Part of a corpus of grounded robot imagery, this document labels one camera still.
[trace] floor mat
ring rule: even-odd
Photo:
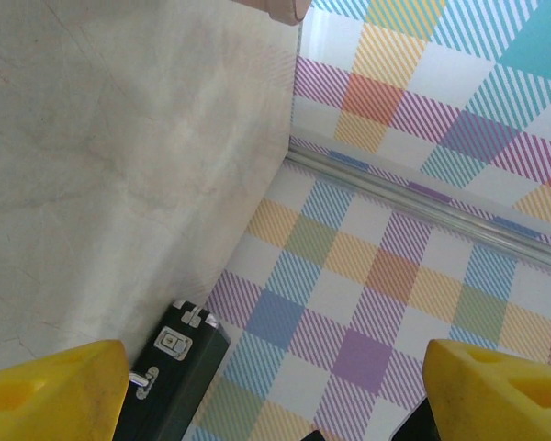
[[[431,338],[551,363],[551,274],[291,164],[208,307],[232,345],[186,440],[387,440]]]

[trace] pink object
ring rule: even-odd
[[[234,0],[247,6],[261,9],[269,16],[287,25],[297,25],[304,19],[311,0]]]

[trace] pastel plaid pattern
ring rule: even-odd
[[[413,186],[502,204],[506,228],[551,232],[551,0],[314,1],[295,94],[329,115],[306,127],[315,107],[296,100],[296,145],[376,175],[389,159]],[[409,148],[415,164],[394,153]]]
[[[387,440],[432,338],[551,363],[551,274],[291,164],[268,197],[208,300],[233,343],[188,441]]]

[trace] white marble surface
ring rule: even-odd
[[[286,150],[298,29],[228,0],[0,0],[0,368],[139,351]]]

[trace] plaid floor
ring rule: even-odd
[[[188,441],[387,440],[431,338],[551,363],[551,275],[285,164],[208,307],[232,345]]]

